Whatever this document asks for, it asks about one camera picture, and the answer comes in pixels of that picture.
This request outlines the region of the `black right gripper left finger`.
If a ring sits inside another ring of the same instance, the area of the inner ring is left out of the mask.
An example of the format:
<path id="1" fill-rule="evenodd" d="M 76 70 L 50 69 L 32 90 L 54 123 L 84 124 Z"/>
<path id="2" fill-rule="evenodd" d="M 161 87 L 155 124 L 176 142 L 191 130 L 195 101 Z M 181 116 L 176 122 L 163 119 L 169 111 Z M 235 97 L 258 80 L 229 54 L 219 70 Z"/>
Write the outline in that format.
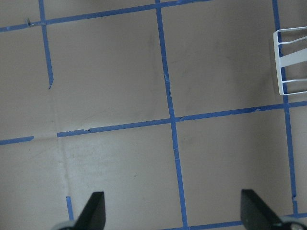
<path id="1" fill-rule="evenodd" d="M 104 192 L 94 192 L 90 196 L 79 218 L 75 230 L 103 230 L 106 224 Z"/>

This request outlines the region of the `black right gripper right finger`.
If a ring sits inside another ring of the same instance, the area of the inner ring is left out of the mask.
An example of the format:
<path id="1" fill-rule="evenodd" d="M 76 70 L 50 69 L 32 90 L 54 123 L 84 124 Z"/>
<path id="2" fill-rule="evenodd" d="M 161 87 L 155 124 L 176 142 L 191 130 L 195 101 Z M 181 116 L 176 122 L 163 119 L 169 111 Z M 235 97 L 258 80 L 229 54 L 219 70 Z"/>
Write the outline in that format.
<path id="1" fill-rule="evenodd" d="M 273 210 L 252 189 L 242 189 L 240 219 L 246 230 L 288 230 Z"/>

